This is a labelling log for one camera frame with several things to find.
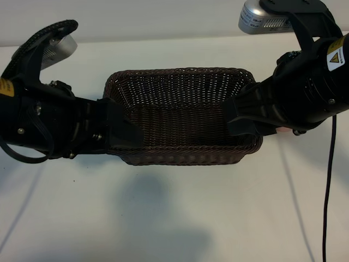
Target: black cable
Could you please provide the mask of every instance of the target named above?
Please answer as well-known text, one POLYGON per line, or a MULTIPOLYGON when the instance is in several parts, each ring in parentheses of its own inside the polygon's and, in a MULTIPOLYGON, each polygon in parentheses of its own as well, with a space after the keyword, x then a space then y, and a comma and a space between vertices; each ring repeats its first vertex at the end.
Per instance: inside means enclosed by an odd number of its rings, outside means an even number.
POLYGON ((334 155, 334 146, 336 142, 336 131, 337 131, 337 116, 332 118, 332 138, 331 146, 329 150, 329 159, 328 159, 328 169, 327 169, 327 184, 326 184, 326 193, 325 193, 325 203, 323 207, 323 234, 322 234, 322 260, 326 262, 326 236, 327 236, 327 206, 329 199, 329 189, 331 185, 332 177, 332 164, 333 164, 333 155, 334 155))
POLYGON ((27 116, 31 120, 31 123, 38 129, 38 131, 45 138, 45 140, 47 142, 47 148, 49 149, 48 154, 44 157, 38 157, 38 158, 26 157, 26 156, 23 156, 21 154, 18 154, 16 151, 14 151, 11 147, 9 147, 7 145, 7 143, 2 138, 1 135, 0 135, 0 147, 10 157, 12 157, 20 162, 27 163, 27 164, 39 164, 39 163, 42 163, 42 162, 48 160, 48 158, 53 154, 55 143, 54 143, 54 140, 52 138, 51 133, 46 128, 46 126, 43 124, 43 122, 41 121, 39 116, 36 114, 33 106, 30 106, 28 108, 27 116))

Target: yellow warning sticker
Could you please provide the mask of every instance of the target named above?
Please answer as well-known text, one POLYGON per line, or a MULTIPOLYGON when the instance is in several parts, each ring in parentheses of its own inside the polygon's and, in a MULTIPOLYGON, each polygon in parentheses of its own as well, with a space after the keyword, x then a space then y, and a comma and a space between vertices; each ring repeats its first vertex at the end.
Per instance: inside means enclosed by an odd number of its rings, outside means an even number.
POLYGON ((8 97, 15 96, 15 89, 11 81, 0 78, 0 94, 8 97))
POLYGON ((337 41, 332 43, 328 48, 327 66, 330 72, 336 70, 337 68, 340 68, 345 64, 343 45, 346 37, 347 35, 342 37, 341 39, 338 39, 337 41))
POLYGON ((334 55, 334 57, 330 60, 331 63, 339 63, 338 53, 334 55))
POLYGON ((343 47, 345 38, 346 36, 342 37, 341 39, 338 39, 336 42, 331 44, 328 48, 327 54, 329 55, 330 53, 333 53, 337 49, 340 49, 341 47, 343 47))

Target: black robotic arm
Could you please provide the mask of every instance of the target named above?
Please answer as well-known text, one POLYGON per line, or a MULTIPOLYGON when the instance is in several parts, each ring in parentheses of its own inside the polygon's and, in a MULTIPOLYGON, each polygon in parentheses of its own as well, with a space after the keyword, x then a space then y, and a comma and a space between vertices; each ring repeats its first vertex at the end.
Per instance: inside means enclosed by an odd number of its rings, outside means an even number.
MULTIPOLYGON (((327 7, 320 0, 257 4, 266 14, 284 18, 264 19, 244 8, 245 28, 250 33, 277 32, 280 26, 293 29, 302 50, 283 55, 273 76, 245 86, 240 95, 223 103, 230 133, 264 136, 275 134, 277 127, 289 127, 301 134, 349 109, 349 37, 342 36, 327 7)), ((40 82, 40 71, 57 62, 60 51, 63 57, 69 53, 60 45, 76 29, 74 20, 42 29, 16 51, 2 75, 0 146, 19 161, 40 163, 102 154, 112 146, 142 146, 142 130, 125 117, 121 105, 111 99, 75 97, 71 87, 60 81, 40 82), (33 148, 45 156, 21 156, 8 144, 33 148)))

